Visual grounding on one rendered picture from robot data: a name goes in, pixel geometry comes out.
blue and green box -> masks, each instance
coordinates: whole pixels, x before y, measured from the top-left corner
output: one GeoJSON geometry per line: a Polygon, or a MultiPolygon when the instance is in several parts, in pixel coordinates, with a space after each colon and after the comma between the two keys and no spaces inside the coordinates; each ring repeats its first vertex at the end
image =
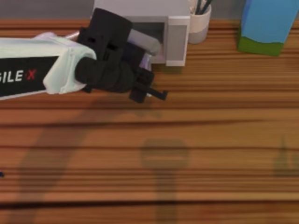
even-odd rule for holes
{"type": "Polygon", "coordinates": [[[238,50],[280,55],[299,11],[299,0],[246,0],[238,50]]]}

black label band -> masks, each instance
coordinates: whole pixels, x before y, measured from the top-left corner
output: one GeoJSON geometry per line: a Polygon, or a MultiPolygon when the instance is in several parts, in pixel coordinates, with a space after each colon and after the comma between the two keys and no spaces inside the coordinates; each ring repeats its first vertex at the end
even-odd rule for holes
{"type": "Polygon", "coordinates": [[[0,98],[45,90],[46,77],[58,56],[0,59],[0,98]]]}

background wall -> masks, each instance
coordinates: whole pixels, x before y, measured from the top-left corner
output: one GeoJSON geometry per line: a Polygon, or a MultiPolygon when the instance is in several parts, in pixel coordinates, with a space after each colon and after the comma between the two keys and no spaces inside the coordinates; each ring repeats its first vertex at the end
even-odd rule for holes
{"type": "MultiPolygon", "coordinates": [[[[88,19],[93,0],[1,0],[0,19],[88,19]]],[[[240,19],[245,0],[214,0],[214,19],[240,19]]]]}

wooden surface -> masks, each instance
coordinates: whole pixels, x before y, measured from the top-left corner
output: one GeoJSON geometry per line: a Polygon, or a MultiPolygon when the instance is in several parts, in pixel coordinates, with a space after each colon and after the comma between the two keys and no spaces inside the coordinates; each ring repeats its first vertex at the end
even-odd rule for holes
{"type": "MultiPolygon", "coordinates": [[[[0,36],[86,24],[2,21],[0,36]]],[[[213,21],[184,68],[154,65],[166,102],[1,101],[0,223],[297,224],[299,26],[280,57],[237,52],[237,27],[213,21]]]]}

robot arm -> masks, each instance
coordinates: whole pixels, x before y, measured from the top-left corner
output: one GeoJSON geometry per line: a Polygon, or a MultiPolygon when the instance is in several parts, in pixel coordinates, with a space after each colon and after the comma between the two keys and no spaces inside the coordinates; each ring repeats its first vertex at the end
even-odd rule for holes
{"type": "Polygon", "coordinates": [[[165,100],[167,92],[150,87],[154,74],[140,67],[145,55],[159,48],[155,39],[144,37],[132,31],[130,21],[97,8],[77,42],[53,33],[0,39],[0,99],[100,89],[131,91],[130,99],[138,103],[148,94],[165,100]]]}

